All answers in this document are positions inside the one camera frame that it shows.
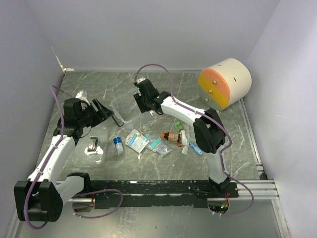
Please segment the teal-header plastic sachet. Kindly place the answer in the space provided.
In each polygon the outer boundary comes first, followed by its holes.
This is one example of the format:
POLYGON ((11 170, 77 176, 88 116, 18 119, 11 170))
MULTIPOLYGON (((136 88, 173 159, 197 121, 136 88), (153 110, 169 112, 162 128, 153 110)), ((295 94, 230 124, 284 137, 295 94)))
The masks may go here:
POLYGON ((149 142, 148 142, 146 148, 148 148, 149 150, 151 150, 153 152, 156 152, 157 151, 157 146, 161 142, 161 138, 160 137, 154 138, 152 136, 149 136, 148 137, 148 141, 149 142))

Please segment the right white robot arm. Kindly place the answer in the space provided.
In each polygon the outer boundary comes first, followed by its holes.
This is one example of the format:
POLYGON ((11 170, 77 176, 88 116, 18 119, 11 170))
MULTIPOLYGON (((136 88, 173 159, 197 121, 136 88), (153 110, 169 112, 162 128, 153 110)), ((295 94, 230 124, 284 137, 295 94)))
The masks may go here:
POLYGON ((216 110, 203 110, 187 105, 168 92, 159 92, 149 79, 135 80, 134 95, 142 113, 154 111, 173 116, 194 129, 197 146, 208 155, 210 191, 215 197, 227 192, 231 181, 224 161, 225 139, 229 138, 216 110))

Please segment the clear plastic storage box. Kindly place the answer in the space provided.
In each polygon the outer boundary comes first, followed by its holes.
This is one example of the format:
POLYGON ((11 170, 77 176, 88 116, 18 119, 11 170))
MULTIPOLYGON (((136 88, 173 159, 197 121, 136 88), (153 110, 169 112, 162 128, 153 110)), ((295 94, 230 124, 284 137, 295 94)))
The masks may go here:
POLYGON ((134 95, 137 93, 138 91, 133 89, 119 95, 110 102, 114 114, 123 122, 124 128, 128 131, 139 129, 156 117, 154 112, 141 113, 134 99, 134 95))

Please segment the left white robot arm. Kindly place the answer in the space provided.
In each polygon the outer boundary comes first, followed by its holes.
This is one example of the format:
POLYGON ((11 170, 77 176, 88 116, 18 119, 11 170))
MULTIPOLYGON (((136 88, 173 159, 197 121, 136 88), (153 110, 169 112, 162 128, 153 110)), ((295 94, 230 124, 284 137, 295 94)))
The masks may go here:
POLYGON ((18 181, 14 186, 15 205, 20 221, 55 222, 69 199, 77 194, 86 198, 93 191, 87 173, 70 173, 61 184, 56 182, 65 163, 72 157, 83 129, 101 124, 112 118, 114 113, 97 99, 89 103, 80 98, 69 98, 63 105, 58 105, 58 108, 61 117, 48 151, 28 178, 18 181))

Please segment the brown medicine bottle orange cap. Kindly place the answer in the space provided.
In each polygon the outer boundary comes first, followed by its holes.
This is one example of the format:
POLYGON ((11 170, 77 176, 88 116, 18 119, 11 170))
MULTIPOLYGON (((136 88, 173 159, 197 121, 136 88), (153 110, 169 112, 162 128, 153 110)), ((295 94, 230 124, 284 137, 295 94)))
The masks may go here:
POLYGON ((179 133, 174 132, 166 132, 162 133, 160 136, 162 139, 166 139, 168 141, 174 141, 174 142, 180 142, 181 141, 181 135, 179 133))

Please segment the white blue bandage packet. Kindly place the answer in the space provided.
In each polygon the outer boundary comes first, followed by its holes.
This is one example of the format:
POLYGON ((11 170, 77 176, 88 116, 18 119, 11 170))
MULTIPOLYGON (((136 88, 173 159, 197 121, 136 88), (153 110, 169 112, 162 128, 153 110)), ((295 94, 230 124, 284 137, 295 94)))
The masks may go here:
POLYGON ((148 143, 149 140, 136 129, 132 130, 125 140, 125 144, 137 153, 141 153, 148 143))

